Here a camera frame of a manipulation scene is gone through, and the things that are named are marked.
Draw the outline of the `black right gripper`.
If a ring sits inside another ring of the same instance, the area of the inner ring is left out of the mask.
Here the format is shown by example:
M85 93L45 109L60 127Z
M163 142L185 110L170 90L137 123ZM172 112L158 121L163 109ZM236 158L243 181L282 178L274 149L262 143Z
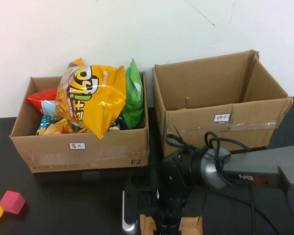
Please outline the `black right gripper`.
M182 210L188 200L188 186L185 183L159 182L157 186L137 189L138 214L155 218L157 235L180 235Z

